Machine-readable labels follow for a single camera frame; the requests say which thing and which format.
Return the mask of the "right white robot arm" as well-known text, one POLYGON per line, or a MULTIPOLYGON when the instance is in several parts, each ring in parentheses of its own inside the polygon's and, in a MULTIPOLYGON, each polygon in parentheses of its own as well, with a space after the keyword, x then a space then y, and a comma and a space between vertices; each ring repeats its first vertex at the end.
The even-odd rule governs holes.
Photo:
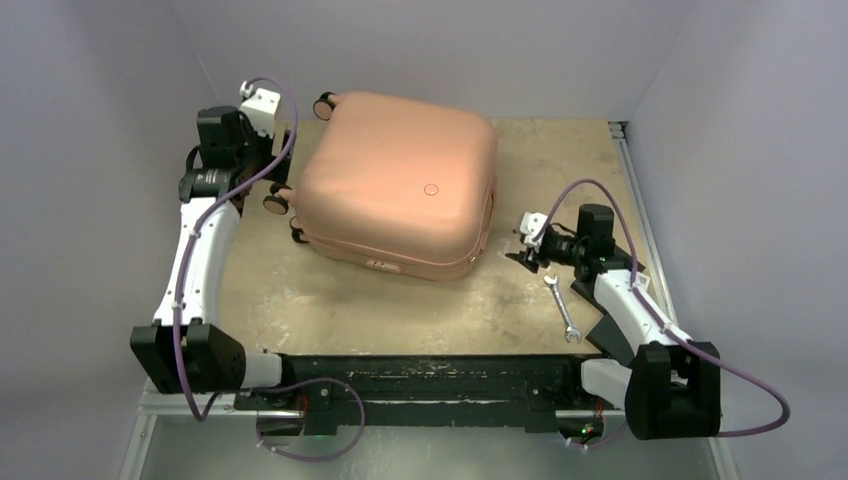
POLYGON ((557 232, 539 212, 524 213, 515 229, 523 248, 510 259, 532 273, 552 263, 572 267, 573 290, 612 322, 631 354, 626 362, 585 361, 562 379, 563 397, 576 407, 597 397, 615 405, 640 440, 713 437, 720 429, 720 372, 695 352, 717 351, 658 310, 649 277, 617 246, 614 222, 612 208, 583 204, 574 231, 557 232))

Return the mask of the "pink suitcase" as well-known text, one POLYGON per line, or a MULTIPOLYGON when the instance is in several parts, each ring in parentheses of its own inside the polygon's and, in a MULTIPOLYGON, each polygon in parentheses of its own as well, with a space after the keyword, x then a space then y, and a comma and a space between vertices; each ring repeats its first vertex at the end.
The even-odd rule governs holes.
POLYGON ((373 270, 461 279, 485 250, 497 202, 498 135, 471 111, 367 91, 326 92, 326 128, 295 186, 266 210, 294 241, 373 270))

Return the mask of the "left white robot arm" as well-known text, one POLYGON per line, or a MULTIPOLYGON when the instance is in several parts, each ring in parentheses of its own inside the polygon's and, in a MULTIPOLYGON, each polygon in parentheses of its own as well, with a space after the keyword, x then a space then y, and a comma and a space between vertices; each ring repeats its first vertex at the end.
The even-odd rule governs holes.
POLYGON ((151 324, 130 337, 133 354, 163 394, 259 388, 275 409, 297 399, 298 382, 284 373, 283 357, 247 352, 219 321, 226 256, 251 185, 288 173, 289 132, 280 156, 272 154, 278 123, 276 107, 249 102, 197 114, 199 143, 178 183, 180 235, 170 279, 151 324))

